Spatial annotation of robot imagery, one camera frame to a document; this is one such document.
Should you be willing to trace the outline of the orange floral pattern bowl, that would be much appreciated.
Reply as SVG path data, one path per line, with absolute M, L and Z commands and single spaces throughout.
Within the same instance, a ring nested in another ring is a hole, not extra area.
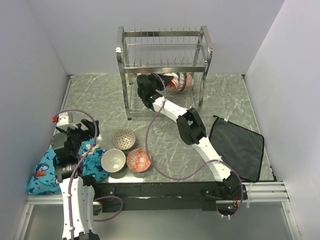
M 171 82 L 167 85 L 167 87 L 173 91 L 177 91 L 179 88 L 179 80 L 178 75 L 176 73 L 165 73 L 165 76 L 172 77 Z

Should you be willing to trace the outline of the steel two-tier dish rack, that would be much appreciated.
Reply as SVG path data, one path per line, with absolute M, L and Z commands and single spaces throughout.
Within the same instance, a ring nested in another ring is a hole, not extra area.
M 200 28 L 125 29 L 116 38 L 126 118 L 152 116 L 138 95 L 141 74 L 187 73 L 193 86 L 168 89 L 166 97 L 186 108 L 201 110 L 206 78 L 213 58 L 213 43 L 207 26 Z

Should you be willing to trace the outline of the blue triangle pattern bowl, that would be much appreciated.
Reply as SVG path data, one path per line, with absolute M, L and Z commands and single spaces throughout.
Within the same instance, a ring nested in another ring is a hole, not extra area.
M 188 77 L 187 77 L 187 73 L 186 72 L 178 72 L 177 73 L 177 81 L 178 81 L 178 87 L 177 87 L 177 91 L 178 92 L 183 92 L 187 86 L 187 82 L 188 82 Z

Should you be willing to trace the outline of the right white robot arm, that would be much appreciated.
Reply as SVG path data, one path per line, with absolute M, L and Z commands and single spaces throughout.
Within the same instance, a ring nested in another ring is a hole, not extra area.
M 152 160 L 150 161 L 151 165 L 159 174 L 175 181 L 189 179 L 208 165 L 215 181 L 222 183 L 219 186 L 220 196 L 227 200 L 231 199 L 237 193 L 237 188 L 240 188 L 240 199 L 243 200 L 244 187 L 240 176 L 222 160 L 222 157 L 212 146 L 198 111 L 193 107 L 181 107 L 166 98 L 166 87 L 172 79 L 172 76 L 157 73 L 141 74 L 136 79 L 139 98 L 145 107 L 155 112 L 145 134 L 146 153 L 150 156 L 148 137 L 151 126 L 156 118 L 162 114 L 176 123 L 181 140 L 197 151 L 204 160 L 204 164 L 194 173 L 185 177 L 173 177 L 165 174 Z

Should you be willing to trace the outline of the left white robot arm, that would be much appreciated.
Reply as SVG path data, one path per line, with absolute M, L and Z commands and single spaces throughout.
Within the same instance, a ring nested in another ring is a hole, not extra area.
M 83 141 L 99 134 L 99 121 L 82 119 L 74 124 L 66 117 L 53 117 L 56 133 L 51 139 L 55 153 L 54 173 L 63 202 L 63 240 L 98 240 L 93 229 L 93 201 L 100 195 L 100 188 L 93 176 L 83 175 L 79 150 Z

